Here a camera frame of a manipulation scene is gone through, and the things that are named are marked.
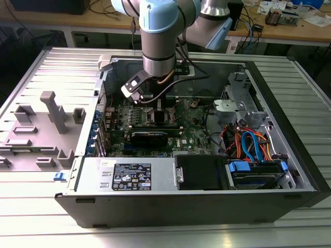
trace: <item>workbench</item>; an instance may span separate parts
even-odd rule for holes
[[[112,15],[93,13],[86,10],[83,15],[70,15],[60,13],[40,13],[15,11],[9,5],[13,14],[27,27],[31,29],[46,29],[63,31],[68,47],[76,47],[74,32],[92,32],[106,34],[130,34],[131,17],[119,14]],[[257,14],[258,7],[247,7],[249,15],[255,19],[255,23],[263,25],[264,29],[260,38],[261,43],[281,43],[294,45],[328,46],[331,42],[331,25],[320,28],[303,20],[299,20],[298,26],[269,26],[265,24],[266,15]],[[102,12],[100,2],[93,5],[93,9]],[[331,11],[330,6],[323,5],[322,11]],[[4,0],[0,0],[0,26],[19,28],[22,27],[6,9]],[[227,53],[234,53],[238,42],[248,35],[243,22],[239,22],[236,31],[230,31],[226,40],[229,40]]]
[[[100,77],[100,55],[129,50],[53,48],[36,58],[0,108],[0,142],[18,104],[47,112],[40,93],[52,90],[66,112],[88,109]],[[191,53],[197,59],[252,61],[267,82],[322,175],[331,185],[331,101],[303,68],[286,57]],[[294,210],[274,223],[84,229],[54,200],[66,184],[55,172],[0,172],[2,247],[318,247],[331,245],[331,198]]]

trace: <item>blue clip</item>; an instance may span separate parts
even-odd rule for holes
[[[65,173],[63,172],[57,172],[55,174],[55,177],[53,178],[54,181],[67,181],[65,177]]]
[[[243,134],[243,136],[242,136],[242,146],[243,146],[244,153],[250,158],[250,160],[251,160],[252,162],[254,162],[254,157],[253,157],[253,156],[247,151],[247,148],[246,148],[245,138],[246,138],[246,136],[247,136],[248,134],[249,134],[250,136],[252,136],[252,138],[253,138],[253,141],[254,141],[254,147],[255,147],[255,152],[256,152],[256,154],[257,154],[257,158],[258,158],[258,160],[263,162],[264,159],[263,159],[262,154],[261,154],[261,152],[260,152],[260,150],[259,150],[259,141],[258,141],[257,137],[255,136],[255,134],[253,134],[253,132],[247,131],[247,132],[245,132],[245,133]]]
[[[233,161],[229,164],[230,172],[250,172],[249,163],[246,161]]]
[[[286,162],[282,161],[280,162],[281,167],[283,168],[284,172],[288,171],[288,165],[286,164]]]

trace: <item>white cable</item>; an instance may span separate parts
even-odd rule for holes
[[[242,0],[247,7],[254,7],[257,3],[255,0]]]

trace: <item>sticker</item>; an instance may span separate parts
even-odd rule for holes
[[[151,190],[151,164],[114,164],[112,189],[120,190]]]

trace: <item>white label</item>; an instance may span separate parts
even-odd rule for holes
[[[116,164],[116,160],[101,160],[100,166],[101,167],[112,167]]]

